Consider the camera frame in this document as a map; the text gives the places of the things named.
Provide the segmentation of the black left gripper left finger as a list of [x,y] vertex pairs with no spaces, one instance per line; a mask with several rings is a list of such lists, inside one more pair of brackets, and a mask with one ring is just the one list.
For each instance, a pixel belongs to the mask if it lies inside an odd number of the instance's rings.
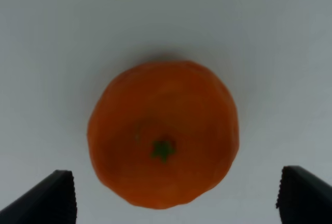
[[77,202],[72,171],[55,170],[1,210],[1,223],[73,223]]

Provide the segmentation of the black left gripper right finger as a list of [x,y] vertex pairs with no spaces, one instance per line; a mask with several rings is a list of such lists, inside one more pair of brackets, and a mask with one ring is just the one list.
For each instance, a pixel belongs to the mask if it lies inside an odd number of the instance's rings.
[[331,223],[331,185],[300,166],[285,166],[276,208],[282,224]]

